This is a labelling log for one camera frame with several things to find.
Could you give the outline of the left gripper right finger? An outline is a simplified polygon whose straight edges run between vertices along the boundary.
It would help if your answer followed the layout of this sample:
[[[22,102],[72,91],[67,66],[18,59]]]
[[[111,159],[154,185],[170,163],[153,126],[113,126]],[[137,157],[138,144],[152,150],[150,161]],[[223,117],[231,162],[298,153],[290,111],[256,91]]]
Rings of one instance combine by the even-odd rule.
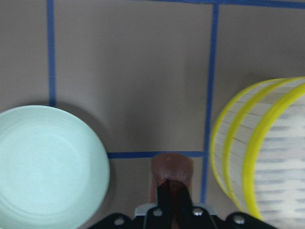
[[[187,229],[191,225],[191,211],[193,202],[189,190],[185,185],[181,185],[177,191],[177,224],[180,229]]]

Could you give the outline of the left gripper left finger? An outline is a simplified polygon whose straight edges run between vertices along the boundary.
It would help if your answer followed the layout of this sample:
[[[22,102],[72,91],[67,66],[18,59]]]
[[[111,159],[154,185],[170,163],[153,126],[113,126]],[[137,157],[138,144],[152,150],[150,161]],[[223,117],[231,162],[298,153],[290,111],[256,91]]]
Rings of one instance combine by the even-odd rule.
[[[162,229],[172,227],[172,198],[169,183],[162,183],[157,188],[156,217],[160,221]]]

